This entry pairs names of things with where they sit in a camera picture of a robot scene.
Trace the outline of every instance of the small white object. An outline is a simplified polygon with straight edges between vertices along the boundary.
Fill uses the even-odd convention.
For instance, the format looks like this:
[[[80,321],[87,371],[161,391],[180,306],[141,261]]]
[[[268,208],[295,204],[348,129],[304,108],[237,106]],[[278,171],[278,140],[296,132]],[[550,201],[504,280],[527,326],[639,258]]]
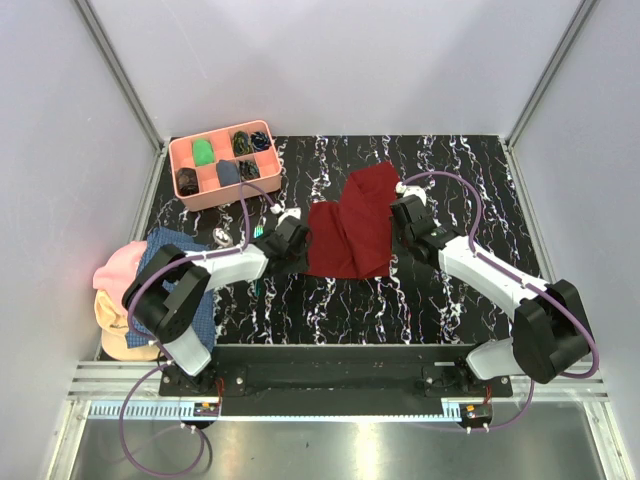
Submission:
[[[421,201],[423,205],[427,205],[427,193],[424,191],[424,189],[422,187],[419,187],[418,185],[412,185],[410,187],[406,187],[405,186],[405,191],[402,194],[402,197],[408,197],[409,195],[415,195],[416,197],[418,197]]]
[[[282,221],[287,217],[294,217],[300,220],[302,217],[302,209],[301,208],[287,208],[280,218],[278,218],[278,225],[282,223]]]
[[[222,248],[227,248],[233,245],[233,238],[231,238],[231,235],[220,227],[213,229],[213,241]]]
[[[524,374],[513,356],[511,337],[483,343],[469,352],[466,361],[473,374],[480,380],[490,380],[501,375]]]
[[[211,361],[209,350],[200,343],[192,326],[189,326],[173,342],[165,343],[164,348],[167,349],[178,366],[192,377],[198,375]]]

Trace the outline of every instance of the green object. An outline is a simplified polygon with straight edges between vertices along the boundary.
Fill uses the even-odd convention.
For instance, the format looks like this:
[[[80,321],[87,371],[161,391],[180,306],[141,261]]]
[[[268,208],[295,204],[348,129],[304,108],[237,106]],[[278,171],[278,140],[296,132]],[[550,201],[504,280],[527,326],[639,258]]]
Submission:
[[[261,225],[258,225],[256,228],[253,229],[253,238],[258,238],[260,236],[262,236],[262,234],[264,233],[264,228],[262,228]],[[256,292],[256,297],[260,296],[260,283],[258,280],[255,280],[253,282],[253,287],[254,287],[254,291]]]
[[[211,144],[204,138],[193,142],[193,162],[196,167],[203,167],[216,161]]]

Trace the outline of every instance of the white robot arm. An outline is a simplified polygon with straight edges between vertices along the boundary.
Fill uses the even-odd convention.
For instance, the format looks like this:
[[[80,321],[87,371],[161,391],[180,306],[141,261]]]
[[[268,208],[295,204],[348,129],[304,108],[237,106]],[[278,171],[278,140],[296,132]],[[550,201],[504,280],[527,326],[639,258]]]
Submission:
[[[589,353],[586,339],[565,315],[525,288],[531,285],[549,294],[589,331],[582,301],[572,284],[561,280],[549,285],[519,271],[471,244],[456,227],[438,225],[427,212],[422,188],[403,190],[403,197],[391,205],[400,242],[418,261],[469,284],[513,321],[511,338],[484,343],[468,354],[464,368],[470,382],[526,374],[548,383]]]
[[[246,248],[231,247],[206,252],[183,252],[173,245],[162,247],[125,292],[122,304],[129,308],[142,285],[160,269],[185,257],[191,262],[170,269],[151,284],[135,307],[134,316],[188,375],[195,377],[211,361],[191,323],[202,295],[231,283],[257,280],[263,275],[299,271],[306,266],[309,228],[300,221],[300,209],[285,210],[274,230],[267,230]],[[172,292],[164,281],[176,283]]]

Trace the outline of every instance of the purple cable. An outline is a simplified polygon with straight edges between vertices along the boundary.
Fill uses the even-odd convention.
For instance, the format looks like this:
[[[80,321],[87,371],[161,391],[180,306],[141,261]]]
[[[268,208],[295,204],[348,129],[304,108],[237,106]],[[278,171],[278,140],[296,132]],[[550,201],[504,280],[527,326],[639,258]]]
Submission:
[[[140,385],[142,385],[142,383],[147,378],[149,378],[151,375],[153,375],[156,372],[161,372],[167,366],[168,366],[168,364],[164,364],[164,365],[159,365],[159,366],[153,368],[150,372],[145,373],[140,378],[140,380],[138,380],[136,382],[136,384],[133,386],[131,391],[125,397],[124,402],[122,402],[122,407],[120,408],[120,415],[118,416],[118,429],[119,429],[119,433],[120,433],[120,445],[122,446],[122,451],[124,452],[125,457],[127,457],[127,460],[129,460],[134,467],[136,467],[141,472],[144,472],[144,473],[146,473],[148,475],[153,475],[154,477],[158,477],[158,478],[178,478],[178,477],[181,477],[181,476],[186,475],[189,472],[191,472],[194,468],[196,468],[196,466],[200,462],[200,459],[202,458],[202,454],[204,453],[204,447],[205,447],[205,444],[206,444],[206,441],[205,441],[206,437],[205,437],[205,434],[202,433],[202,431],[200,431],[197,428],[195,429],[195,431],[200,436],[200,452],[198,452],[198,456],[196,457],[196,459],[193,461],[193,463],[191,465],[189,465],[184,470],[182,470],[180,472],[176,472],[176,473],[156,472],[156,471],[151,470],[151,469],[145,467],[144,465],[138,463],[138,461],[135,458],[133,458],[132,453],[129,451],[129,448],[127,447],[127,442],[124,439],[124,412],[125,412],[125,410],[127,408],[127,405],[129,404],[129,400],[131,400],[131,397],[133,396],[134,392],[138,389],[138,387]]]
[[[171,425],[170,427],[166,427],[163,428],[162,430],[160,430],[157,433],[154,433],[151,437],[149,437],[142,445],[140,445],[139,447],[134,448],[133,450],[129,450],[129,453],[131,455],[135,455],[136,453],[144,450],[149,444],[151,444],[152,442],[154,442],[155,440],[157,440],[158,438],[162,437],[163,435],[165,435],[166,433],[172,432],[174,430],[182,430],[182,426],[181,425]],[[109,456],[106,453],[106,444],[105,444],[105,440],[102,436],[100,436],[98,438],[99,442],[100,442],[100,454],[103,458],[103,460],[107,463],[110,463],[112,465],[117,465],[118,463],[124,462],[125,460],[128,460],[126,456],[122,456],[119,458],[109,458]]]
[[[242,196],[242,187],[251,187],[254,190],[257,190],[258,192],[260,192],[260,194],[267,200],[267,202],[269,203],[270,206],[274,206],[275,202],[272,200],[272,198],[267,194],[267,192],[265,192],[262,188],[260,188],[257,185],[254,185],[253,183],[247,183],[247,182],[240,182],[240,198],[243,198]]]
[[[433,172],[419,173],[417,175],[409,177],[407,180],[405,180],[403,182],[403,184],[407,185],[407,184],[412,183],[415,180],[418,180],[420,178],[432,177],[432,176],[443,176],[443,177],[453,178],[454,180],[458,181],[459,183],[461,183],[465,187],[467,187],[469,189],[469,191],[473,194],[473,196],[474,196],[474,198],[476,200],[476,216],[475,216],[475,219],[473,220],[473,224],[471,226],[471,230],[469,231],[469,249],[473,253],[476,253],[475,237],[476,237],[476,234],[478,232],[478,228],[480,226],[480,219],[482,218],[482,200],[480,198],[480,194],[475,189],[475,187],[473,185],[471,185],[470,182],[468,182],[464,178],[460,177],[459,175],[455,175],[455,174],[449,173],[449,172],[433,171]],[[517,283],[521,283],[521,278],[518,275],[516,275],[515,273],[511,272],[510,270],[504,268],[502,265],[496,263],[491,258],[483,255],[482,252],[478,252],[477,256],[483,262],[487,263],[488,265],[492,266],[493,268],[495,268],[496,270],[498,270],[502,274],[504,274],[507,277],[511,278],[513,281],[515,281]],[[529,290],[531,290],[532,292],[535,292],[537,295],[540,295],[547,302],[549,302],[551,305],[553,305],[555,308],[557,308],[573,324],[573,326],[576,328],[576,330],[578,330],[578,332],[580,332],[580,334],[585,338],[585,340],[587,341],[587,344],[589,345],[589,348],[591,349],[591,352],[593,354],[593,363],[591,365],[591,368],[588,371],[586,371],[584,373],[565,373],[565,372],[563,372],[560,375],[562,375],[564,377],[569,377],[569,378],[589,378],[589,377],[593,376],[597,372],[598,367],[600,366],[600,354],[598,352],[598,348],[596,347],[595,341],[593,340],[593,337],[589,334],[587,329],[580,323],[580,321],[575,317],[575,315],[573,315],[569,310],[567,310],[560,302],[558,302],[556,299],[554,299],[551,295],[549,295],[545,291],[537,288],[535,285],[532,285],[530,283],[527,283],[524,286],[526,288],[528,288]],[[533,399],[534,387],[535,387],[535,382],[533,380],[531,380],[531,388],[529,390],[529,395],[527,397],[527,401],[525,402],[524,406],[522,407],[522,410],[520,410],[520,412],[515,417],[513,417],[511,420],[509,420],[508,422],[505,422],[505,423],[500,424],[500,425],[496,425],[495,427],[491,427],[491,430],[502,430],[504,428],[507,428],[507,427],[511,426],[517,420],[522,418],[524,413],[531,406],[531,401]],[[432,430],[446,431],[446,432],[463,432],[464,431],[464,430],[460,430],[460,429],[447,429],[447,428],[431,427],[431,426],[429,426],[429,427],[424,426],[424,428],[430,428]],[[481,428],[474,429],[474,430],[475,431],[484,431]]]

